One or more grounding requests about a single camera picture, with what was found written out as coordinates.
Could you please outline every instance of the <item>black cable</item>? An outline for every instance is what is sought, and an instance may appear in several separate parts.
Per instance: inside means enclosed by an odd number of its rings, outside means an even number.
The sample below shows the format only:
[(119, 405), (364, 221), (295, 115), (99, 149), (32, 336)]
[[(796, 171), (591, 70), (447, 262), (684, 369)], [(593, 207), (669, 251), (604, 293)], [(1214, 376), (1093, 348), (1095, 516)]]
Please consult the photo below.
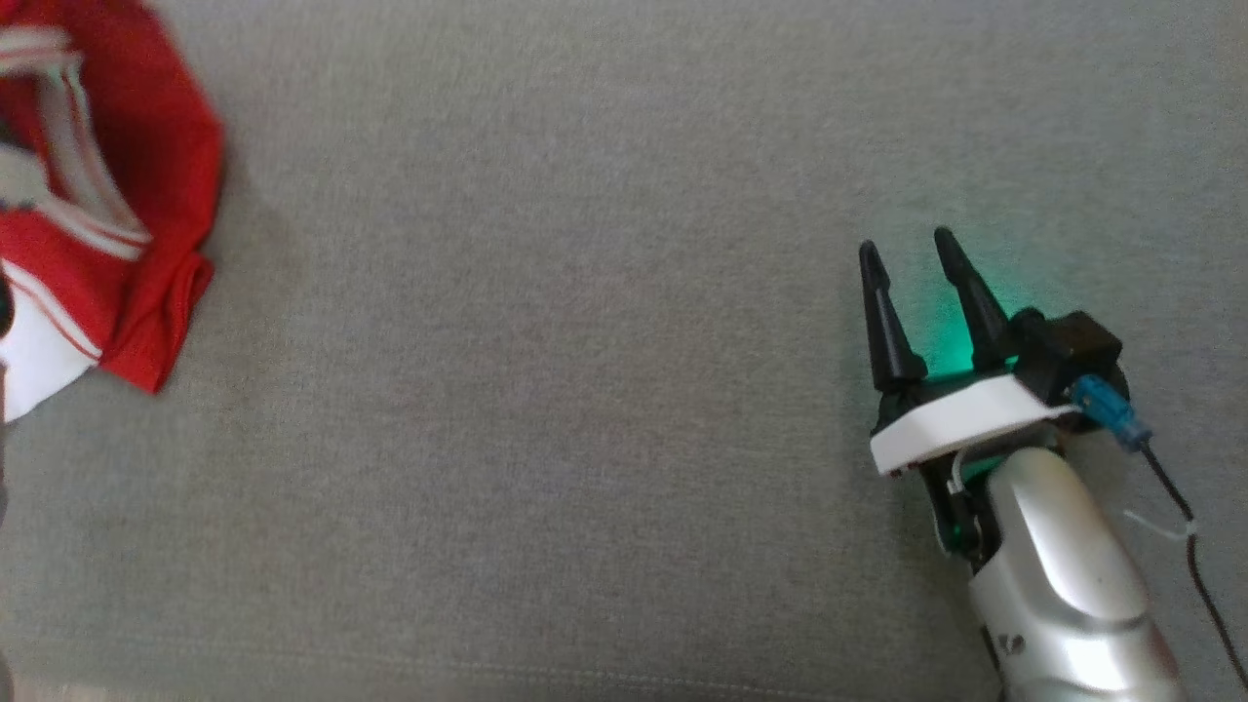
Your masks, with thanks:
[[(1162, 467), (1162, 462), (1157, 460), (1157, 455), (1153, 453), (1151, 446), (1146, 441), (1141, 446), (1141, 452), (1144, 455), (1144, 460), (1148, 461), (1148, 467), (1153, 470), (1153, 475), (1161, 481), (1162, 487), (1169, 493), (1171, 500), (1178, 505), (1181, 512), (1183, 512), (1183, 518), (1187, 520), (1188, 527), (1196, 521), (1192, 515), (1192, 507), (1179, 493), (1178, 488), (1174, 487), (1174, 482), (1166, 475), (1166, 468)], [(1204, 608), (1209, 612), (1209, 618), (1213, 620), (1213, 628), (1218, 631), (1218, 638), (1222, 640), (1222, 650), (1226, 651), (1227, 658), (1231, 661), (1231, 667), (1234, 668), (1236, 675), (1239, 676), (1239, 685), (1243, 686), (1244, 691), (1248, 691), (1248, 672), (1244, 671), (1243, 661), (1239, 660), (1239, 652), (1236, 650), (1234, 641), (1231, 640), (1231, 633), (1227, 631), (1227, 622), (1222, 620), (1222, 612), (1218, 611), (1217, 605), (1213, 603), (1213, 597), (1209, 595), (1209, 588), (1204, 586), (1204, 578), (1201, 577), (1201, 568), (1196, 562), (1196, 533), (1191, 532), (1187, 535), (1187, 571), (1192, 575), (1192, 583), (1196, 585), (1196, 591), (1201, 596), (1201, 601), (1204, 602)]]

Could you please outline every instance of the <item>gray fabric surface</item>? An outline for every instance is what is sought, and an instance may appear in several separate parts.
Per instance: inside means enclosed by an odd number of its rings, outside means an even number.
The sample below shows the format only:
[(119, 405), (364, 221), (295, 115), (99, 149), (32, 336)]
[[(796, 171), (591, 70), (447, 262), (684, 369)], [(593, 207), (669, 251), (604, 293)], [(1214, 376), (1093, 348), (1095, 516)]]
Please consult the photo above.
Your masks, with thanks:
[[(10, 436), (31, 675), (223, 700), (992, 700), (916, 480), (875, 477), (856, 245), (916, 347), (957, 231), (1126, 341), (1248, 641), (1244, 7), (170, 0), (225, 119), (167, 391)], [(1236, 698), (1178, 515), (1076, 461), (1196, 700)]]

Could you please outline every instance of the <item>red and white fabric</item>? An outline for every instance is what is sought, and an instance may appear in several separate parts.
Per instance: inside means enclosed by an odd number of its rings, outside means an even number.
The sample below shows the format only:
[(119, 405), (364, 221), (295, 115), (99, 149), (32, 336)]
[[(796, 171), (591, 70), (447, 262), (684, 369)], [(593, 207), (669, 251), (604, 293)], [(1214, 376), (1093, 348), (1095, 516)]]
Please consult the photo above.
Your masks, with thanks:
[(0, 119), (37, 159), (0, 154), (5, 418), (96, 365), (156, 392), (212, 276), (220, 124), (137, 1), (0, 0)]

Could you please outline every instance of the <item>white stripe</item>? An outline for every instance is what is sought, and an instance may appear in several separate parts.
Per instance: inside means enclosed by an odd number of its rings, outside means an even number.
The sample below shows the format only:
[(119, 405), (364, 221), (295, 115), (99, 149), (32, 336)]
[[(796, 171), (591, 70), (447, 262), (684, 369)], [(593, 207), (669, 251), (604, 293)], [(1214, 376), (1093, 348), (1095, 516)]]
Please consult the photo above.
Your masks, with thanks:
[(37, 49), (65, 49), (70, 35), (52, 26), (24, 26), (0, 31), (0, 54)]
[(25, 54), (0, 56), (0, 75), (24, 75), (46, 71), (50, 67), (71, 64), (74, 54)]
[(57, 207), (45, 204), (39, 205), (35, 209), (42, 212), (45, 217), (59, 226), (65, 234), (69, 234), (74, 239), (77, 239), (96, 251), (104, 251), (105, 254), (126, 261), (137, 261), (139, 257), (144, 255), (144, 250), (140, 246), (107, 237), (79, 221), (75, 221), (74, 219), (65, 216), (65, 212)]
[(97, 217), (107, 219), (109, 209), (91, 186), (86, 165), (77, 155), (70, 95), (60, 80), (62, 71), (64, 69), (59, 67), (51, 69), (39, 81), (39, 114), (44, 121), (44, 136), (47, 139), (47, 151), (51, 156), (49, 167), (56, 171), (57, 180), (65, 186), (75, 205)]
[(77, 326), (77, 322), (74, 321), (74, 317), (71, 317), (70, 314), (65, 310), (65, 307), (61, 306), (61, 304), (56, 300), (56, 296), (52, 295), (52, 291), (49, 290), (46, 285), (40, 282), (39, 279), (30, 275), (27, 271), (14, 265), (11, 261), (4, 262), (4, 272), (5, 275), (9, 276), (9, 280), (26, 289), (30, 292), (30, 295), (34, 296), (36, 301), (39, 301), (39, 304), (44, 307), (47, 315), (52, 317), (52, 321), (57, 326), (60, 326), (61, 330), (66, 335), (69, 335), (69, 337), (72, 339), (75, 344), (81, 346), (82, 350), (90, 353), (91, 356), (96, 358), (100, 357), (101, 353), (100, 347), (92, 344), (90, 339), (87, 339), (86, 332), (82, 331), (82, 327)]
[(82, 226), (100, 231), (102, 234), (110, 234), (112, 236), (125, 239), (126, 241), (134, 244), (135, 246), (144, 246), (149, 244), (152, 237), (144, 230), (129, 230), (121, 229), (120, 226), (110, 225), (109, 222), (100, 221), (91, 215), (79, 210), (74, 205), (65, 202), (64, 200), (49, 200), (42, 204), (45, 210), (55, 210), (57, 216), (74, 220)]
[(114, 182), (112, 175), (109, 172), (109, 166), (104, 162), (104, 154), (100, 152), (100, 145), (95, 141), (95, 130), (91, 127), (91, 101), (87, 100), (86, 90), (82, 89), (79, 65), (67, 66), (64, 70), (64, 75), (69, 80), (70, 89), (74, 91), (72, 104), (79, 106), (76, 115), (81, 130), (75, 131), (75, 136), (77, 134), (86, 135), (85, 141), (77, 142), (77, 155), (87, 165), (87, 177), (91, 179), (91, 184), (95, 186), (100, 199), (109, 207), (114, 224), (126, 229), (142, 229), (139, 217), (135, 216), (130, 205), (126, 204), (126, 199), (117, 190), (117, 184)]

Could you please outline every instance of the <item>green light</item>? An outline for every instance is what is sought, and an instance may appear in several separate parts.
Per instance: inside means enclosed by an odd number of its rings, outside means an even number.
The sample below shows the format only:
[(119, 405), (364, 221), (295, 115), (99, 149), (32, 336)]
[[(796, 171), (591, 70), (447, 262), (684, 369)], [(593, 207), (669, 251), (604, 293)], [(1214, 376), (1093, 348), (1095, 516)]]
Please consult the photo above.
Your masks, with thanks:
[(976, 461), (968, 466), (962, 466), (962, 483), (968, 483), (988, 472), (996, 470), (997, 466), (1005, 462), (1005, 458), (985, 458), (983, 461)]
[(962, 526), (953, 525), (948, 532), (948, 542), (945, 543), (945, 548), (948, 551), (957, 551), (962, 548)]
[[(926, 307), (924, 319), (931, 320), (930, 331), (925, 335), (927, 345), (916, 347), (916, 351), (927, 360), (927, 372), (931, 377), (970, 371), (971, 353), (975, 349), (971, 346), (971, 332), (966, 329), (957, 292), (943, 279), (934, 292), (922, 305)], [(1025, 306), (1021, 301), (1027, 299), (1018, 290), (1010, 287), (993, 289), (993, 292), (1006, 315), (1021, 310)]]

